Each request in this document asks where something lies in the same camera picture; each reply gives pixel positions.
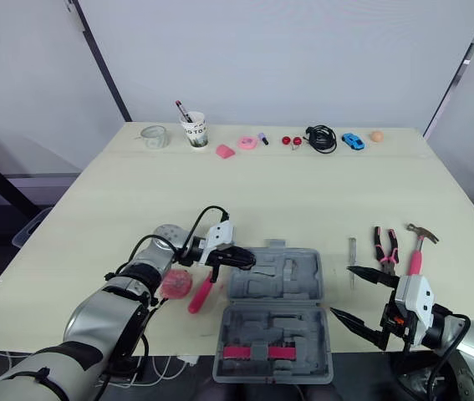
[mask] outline pen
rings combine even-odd
[[[181,103],[180,100],[176,100],[176,105],[179,111],[181,111],[181,114],[183,114],[183,117],[185,118],[185,121],[188,123],[192,123],[192,119],[190,118],[190,115],[188,115],[188,112],[185,109],[185,106],[183,106],[183,103]]]

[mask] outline pink-handled pliers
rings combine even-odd
[[[398,241],[396,240],[395,230],[392,228],[388,230],[390,239],[390,254],[385,255],[384,248],[381,245],[380,234],[381,228],[374,227],[374,247],[376,248],[376,259],[381,263],[384,273],[395,275],[395,264],[398,263]]]

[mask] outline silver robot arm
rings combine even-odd
[[[433,400],[431,393],[435,374],[441,369],[439,364],[448,363],[455,379],[452,382],[456,385],[458,399],[474,401],[474,321],[463,315],[454,315],[436,304],[430,283],[424,276],[397,277],[361,266],[350,266],[348,269],[369,282],[393,288],[381,318],[382,330],[372,330],[361,319],[339,309],[331,308],[331,312],[351,332],[371,341],[378,348],[386,350],[389,337],[394,334],[404,340],[405,350],[423,345],[441,357],[440,362],[431,369],[429,378],[423,373],[412,380],[416,384],[412,387],[424,393],[424,399]]]
[[[150,316],[155,291],[172,263],[190,266],[200,260],[209,238],[193,237],[185,248],[188,234],[178,226],[158,227],[154,235],[168,240],[178,255],[167,241],[154,238],[118,274],[107,275],[105,285],[75,309],[63,343],[37,351],[0,377],[0,400],[89,399],[98,377],[135,350]],[[255,258],[251,252],[232,245],[232,229],[228,239],[231,243],[217,242],[220,251],[216,246],[207,250],[204,264],[251,268]],[[235,261],[233,254],[240,258]]]

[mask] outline orange ball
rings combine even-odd
[[[372,134],[370,134],[370,138],[374,142],[381,142],[382,140],[384,140],[384,133],[381,131],[372,131]]]

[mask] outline black cable bundle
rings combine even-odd
[[[307,127],[305,138],[317,152],[327,155],[337,149],[337,137],[334,131],[325,125],[316,125],[315,127]]]

